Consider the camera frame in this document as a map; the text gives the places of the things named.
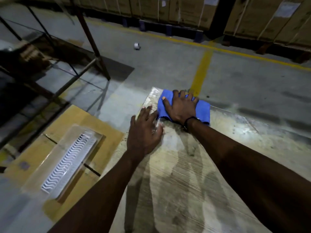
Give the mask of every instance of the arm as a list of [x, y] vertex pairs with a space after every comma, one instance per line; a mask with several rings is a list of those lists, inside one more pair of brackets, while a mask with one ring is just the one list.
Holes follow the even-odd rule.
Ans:
[[131, 118], [127, 151], [118, 163], [100, 179], [49, 231], [49, 233], [109, 232], [123, 192], [145, 155], [159, 144], [163, 128], [152, 133], [157, 112], [149, 116], [151, 106], [142, 108], [137, 121]]
[[[173, 121], [196, 116], [198, 99], [174, 90], [173, 105], [162, 98]], [[274, 160], [189, 119], [189, 132], [204, 146], [222, 176], [254, 215], [273, 232], [309, 232], [311, 183]]]

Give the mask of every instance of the person's left arm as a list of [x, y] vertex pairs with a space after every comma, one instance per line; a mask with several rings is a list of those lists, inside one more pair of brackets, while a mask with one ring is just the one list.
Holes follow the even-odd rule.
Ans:
[[100, 179], [49, 231], [49, 233], [108, 232], [123, 192], [138, 164], [160, 143], [163, 128], [153, 133], [157, 112], [142, 108], [131, 126], [127, 151], [118, 163]]

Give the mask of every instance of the wristband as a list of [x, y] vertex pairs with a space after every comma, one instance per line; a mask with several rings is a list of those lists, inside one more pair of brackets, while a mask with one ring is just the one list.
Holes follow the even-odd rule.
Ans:
[[185, 120], [185, 122], [184, 122], [184, 129], [186, 130], [186, 131], [188, 131], [188, 124], [187, 124], [187, 122], [188, 122], [188, 120], [189, 119], [196, 119], [196, 120], [199, 120], [197, 117], [195, 117], [195, 116], [191, 116], [191, 117], [189, 117], [189, 118], [187, 118], [186, 120]]

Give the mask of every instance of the blue rag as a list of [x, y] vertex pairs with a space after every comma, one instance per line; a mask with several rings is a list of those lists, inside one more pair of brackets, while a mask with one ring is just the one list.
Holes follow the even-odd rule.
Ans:
[[[169, 101], [170, 105], [172, 105], [173, 102], [173, 92], [169, 90], [163, 90], [160, 99], [158, 101], [158, 116], [159, 118], [166, 118], [170, 121], [172, 119], [169, 117], [167, 114], [162, 97], [166, 97], [166, 99]], [[196, 117], [201, 120], [201, 122], [205, 124], [210, 124], [210, 107], [211, 105], [207, 103], [206, 101], [199, 100], [198, 103], [196, 104]]]

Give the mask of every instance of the clear plastic packaging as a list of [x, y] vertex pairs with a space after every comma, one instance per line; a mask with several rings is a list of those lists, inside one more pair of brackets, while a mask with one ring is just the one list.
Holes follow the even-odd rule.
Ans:
[[41, 201], [56, 199], [87, 160], [102, 135], [73, 125], [33, 172], [22, 191]]

